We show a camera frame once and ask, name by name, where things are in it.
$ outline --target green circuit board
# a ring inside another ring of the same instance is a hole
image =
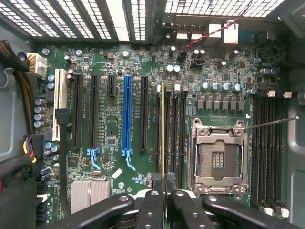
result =
[[[48,48],[50,54],[44,56],[42,48]],[[82,50],[82,56],[76,56],[75,51]],[[185,136],[188,136],[194,118],[200,118],[204,125],[208,126],[234,126],[237,120],[243,120],[246,126],[252,124],[253,100],[252,96],[247,94],[248,88],[256,88],[261,83],[259,70],[262,67],[274,66],[279,68],[279,64],[285,61],[287,56],[286,47],[281,44],[265,46],[262,48],[253,48],[251,45],[242,45],[238,47],[240,54],[232,59],[228,59],[229,53],[216,52],[214,48],[204,48],[204,65],[199,68],[191,68],[191,57],[187,56],[183,62],[177,61],[177,54],[169,55],[169,46],[161,45],[157,47],[133,47],[129,45],[99,46],[99,45],[75,45],[75,46],[41,46],[39,54],[48,60],[48,74],[55,74],[55,69],[69,69],[64,60],[64,55],[69,55],[73,59],[75,72],[83,75],[83,110],[81,125],[81,147],[72,148],[72,134],[68,135],[68,196],[71,197],[71,183],[75,180],[102,179],[111,182],[110,194],[126,193],[135,195],[138,191],[152,188],[151,175],[155,169],[154,150],[156,143],[156,93],[157,87],[164,84],[172,87],[179,84],[186,86],[186,109],[185,109]],[[122,53],[127,51],[129,56],[124,58]],[[259,64],[254,63],[255,57],[260,57]],[[220,58],[227,61],[225,68],[218,69]],[[181,70],[178,74],[166,73],[167,65],[179,65]],[[123,70],[123,75],[118,75],[118,70]],[[270,85],[274,84],[278,90],[285,91],[287,79],[285,72],[279,68],[276,78],[264,78],[263,82]],[[109,97],[107,95],[108,75],[112,73],[116,77],[116,95]],[[132,84],[132,127],[131,127],[131,148],[133,154],[131,162],[135,171],[130,169],[121,156],[122,146],[122,116],[124,103],[124,75],[130,74],[133,77]],[[101,165],[101,173],[87,156],[89,148],[90,135],[90,106],[91,106],[91,83],[92,76],[98,76],[99,98],[98,98],[98,124],[97,126],[97,144],[100,151],[98,158]],[[141,116],[141,77],[148,77],[148,124],[147,124],[147,147],[146,150],[140,150],[140,116]],[[216,92],[202,91],[203,82],[219,84],[229,83],[230,90],[223,92],[220,88]],[[47,80],[39,79],[37,97],[46,98]],[[68,83],[67,108],[70,112],[70,120],[73,122],[73,90],[75,82]],[[242,89],[239,93],[234,93],[231,88],[235,84],[240,84]],[[211,101],[212,107],[206,108],[206,101]],[[216,101],[236,102],[239,105],[233,110],[223,110],[218,108]],[[169,124],[172,125],[172,110],[169,110]],[[45,112],[45,126],[37,130],[37,133],[45,133],[52,129],[53,107],[48,103]],[[187,152],[187,141],[185,140],[185,154]],[[251,180],[251,147],[249,148],[248,178]],[[44,167],[51,167],[52,177],[45,182],[48,185],[48,221],[50,225],[60,220],[64,213],[59,201],[59,168],[58,162],[52,159],[52,156],[44,158]],[[187,185],[187,159],[183,163],[185,171],[182,188],[189,189]],[[282,173],[285,174],[285,160],[282,160]],[[114,173],[121,171],[118,176],[113,177]],[[285,176],[282,176],[282,187],[285,187]],[[285,191],[282,191],[282,201],[285,202]],[[247,191],[240,200],[245,205],[250,205],[250,192]]]

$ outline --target white pci slot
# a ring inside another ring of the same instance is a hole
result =
[[[60,127],[55,118],[55,110],[67,108],[67,71],[64,69],[55,69],[54,85],[54,108],[53,108],[53,141],[59,141]]]

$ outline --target motherboard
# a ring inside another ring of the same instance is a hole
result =
[[[65,154],[72,213],[152,189],[154,173],[171,172],[178,189],[285,217],[286,125],[244,128],[285,118],[286,52],[281,43],[184,53],[165,44],[41,46],[48,75],[38,80],[34,126],[51,169],[39,184],[49,195],[47,225],[64,217]],[[66,153],[58,108],[69,111]]]

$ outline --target cpu socket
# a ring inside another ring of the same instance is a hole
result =
[[[233,127],[205,126],[199,118],[193,120],[189,186],[195,194],[233,194],[237,200],[243,197],[249,188],[248,134],[244,128],[243,120]]]

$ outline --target metal probe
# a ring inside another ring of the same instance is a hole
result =
[[[272,121],[272,122],[268,122],[268,123],[263,123],[263,124],[258,124],[258,125],[245,127],[244,130],[258,128],[258,127],[262,127],[262,126],[265,126],[265,125],[272,125],[272,124],[277,124],[277,123],[288,122],[288,121],[292,121],[292,120],[296,120],[296,119],[299,119],[299,116],[296,116],[296,117],[293,117],[293,118],[280,119],[280,120],[276,120],[276,121]]]

